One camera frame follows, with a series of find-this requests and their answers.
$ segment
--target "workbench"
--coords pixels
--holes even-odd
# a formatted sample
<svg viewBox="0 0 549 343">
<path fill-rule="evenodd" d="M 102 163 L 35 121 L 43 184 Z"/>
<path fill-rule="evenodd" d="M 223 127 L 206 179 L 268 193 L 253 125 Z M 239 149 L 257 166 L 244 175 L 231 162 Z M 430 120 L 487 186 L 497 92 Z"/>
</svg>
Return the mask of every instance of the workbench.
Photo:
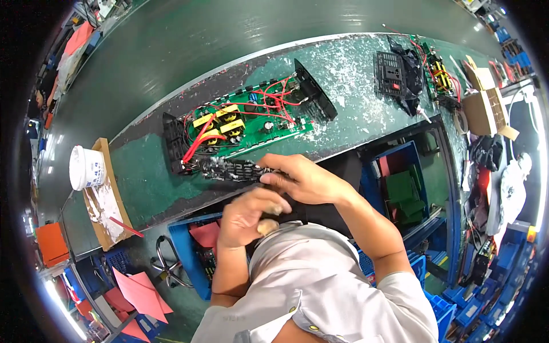
<svg viewBox="0 0 549 343">
<path fill-rule="evenodd" d="M 391 36 L 403 47 L 411 47 L 406 36 Z M 426 41 L 439 50 L 447 70 L 459 79 L 462 91 L 465 80 L 449 55 L 462 60 L 467 54 L 479 67 L 488 67 L 488 58 L 471 49 L 439 40 Z M 239 158 L 257 160 L 265 153 L 304 154 L 313 161 L 320 161 L 376 139 L 389 139 L 406 130 L 411 134 L 438 129 L 444 145 L 441 152 L 449 171 L 450 203 L 446 210 L 449 232 L 453 235 L 453 253 L 456 254 L 451 258 L 449 274 L 455 274 L 465 227 L 461 203 L 468 196 L 459 188 L 466 139 L 457 133 L 452 114 L 435 108 L 426 92 L 420 96 L 421 107 L 432 118 L 432 124 L 419 115 L 408 116 L 390 98 L 377 97 L 373 68 L 373 55 L 377 50 L 390 51 L 386 34 L 333 35 L 283 44 L 232 61 L 191 80 L 139 115 L 110 142 L 116 182 L 133 227 L 143 231 L 174 221 L 250 186 L 204 180 L 200 174 L 173 175 L 166 162 L 163 113 L 181 116 L 195 106 L 235 89 L 288 76 L 294 71 L 293 61 L 297 58 L 334 103 L 338 116 L 326 124 L 315 123 L 312 133 L 285 139 Z M 61 220 L 77 258 L 100 249 L 81 192 L 71 194 L 61 211 Z"/>
</svg>

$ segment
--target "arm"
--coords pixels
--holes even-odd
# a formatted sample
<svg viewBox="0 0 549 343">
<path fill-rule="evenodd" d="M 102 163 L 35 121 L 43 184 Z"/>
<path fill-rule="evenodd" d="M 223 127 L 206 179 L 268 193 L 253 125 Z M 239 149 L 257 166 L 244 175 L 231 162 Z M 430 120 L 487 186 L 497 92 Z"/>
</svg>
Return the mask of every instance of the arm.
<svg viewBox="0 0 549 343">
<path fill-rule="evenodd" d="M 256 188 L 225 206 L 217 239 L 217 266 L 211 286 L 210 306 L 231 307 L 250 287 L 245 246 L 260 238 L 257 231 L 263 212 L 279 215 L 292 208 L 278 193 Z"/>
<path fill-rule="evenodd" d="M 49 97 L 48 97 L 48 100 L 46 102 L 46 104 L 48 105 L 48 107 L 51 105 L 52 101 L 53 101 L 53 94 L 55 93 L 55 90 L 57 89 L 57 82 L 59 80 L 59 75 L 55 77 L 55 81 L 53 82 L 53 88 L 52 88 L 52 91 L 50 92 L 49 94 Z"/>
<path fill-rule="evenodd" d="M 287 173 L 292 180 L 270 173 L 261 182 L 280 188 L 293 199 L 305 204 L 334 204 L 358 246 L 372 259 L 378 282 L 389 273 L 413 273 L 399 231 L 350 184 L 301 155 L 267 154 L 258 164 Z"/>
</svg>

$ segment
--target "black plastic bag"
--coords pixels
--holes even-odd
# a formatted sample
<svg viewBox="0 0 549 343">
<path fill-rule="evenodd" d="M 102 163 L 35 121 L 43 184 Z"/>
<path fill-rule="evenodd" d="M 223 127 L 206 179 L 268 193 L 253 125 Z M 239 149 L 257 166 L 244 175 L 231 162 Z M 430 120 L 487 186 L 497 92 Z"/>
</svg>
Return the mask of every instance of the black plastic bag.
<svg viewBox="0 0 549 343">
<path fill-rule="evenodd" d="M 404 97 L 396 98 L 398 104 L 411 116 L 417 114 L 417 106 L 419 105 L 419 95 L 425 87 L 425 73 L 421 58 L 415 50 L 406 49 L 398 44 L 394 39 L 387 36 L 391 51 L 402 57 L 404 61 L 404 71 L 406 73 L 406 92 Z"/>
<path fill-rule="evenodd" d="M 471 145 L 471 160 L 489 171 L 495 172 L 500 169 L 501 157 L 503 153 L 503 144 L 499 137 L 480 136 Z"/>
</svg>

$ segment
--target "hand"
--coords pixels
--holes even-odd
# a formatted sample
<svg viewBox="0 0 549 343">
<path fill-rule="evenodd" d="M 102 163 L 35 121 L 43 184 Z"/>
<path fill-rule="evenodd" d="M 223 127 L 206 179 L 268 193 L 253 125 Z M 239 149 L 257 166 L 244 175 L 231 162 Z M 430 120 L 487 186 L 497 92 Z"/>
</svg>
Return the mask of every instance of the hand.
<svg viewBox="0 0 549 343">
<path fill-rule="evenodd" d="M 267 173 L 261 176 L 260 181 L 283 190 L 294 200 L 304 204 L 337 204 L 356 193 L 348 182 L 317 166 L 303 155 L 267 154 L 257 165 L 288 174 L 292 179 Z"/>
<path fill-rule="evenodd" d="M 239 248 L 250 244 L 262 235 L 257 230 L 263 212 L 279 215 L 290 213 L 290 204 L 278 193 L 255 188 L 225 206 L 217 244 L 226 248 Z"/>
</svg>

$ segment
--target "white shirt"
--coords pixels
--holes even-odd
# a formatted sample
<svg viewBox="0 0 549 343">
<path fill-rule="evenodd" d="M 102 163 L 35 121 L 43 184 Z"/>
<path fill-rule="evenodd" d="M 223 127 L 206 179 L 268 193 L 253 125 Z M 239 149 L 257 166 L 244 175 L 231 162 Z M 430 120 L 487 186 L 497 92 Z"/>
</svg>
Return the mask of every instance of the white shirt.
<svg viewBox="0 0 549 343">
<path fill-rule="evenodd" d="M 246 295 L 209 307 L 191 343 L 271 343 L 290 318 L 330 343 L 438 342 L 415 275 L 393 273 L 373 288 L 343 235 L 311 223 L 281 227 L 254 252 Z"/>
</svg>

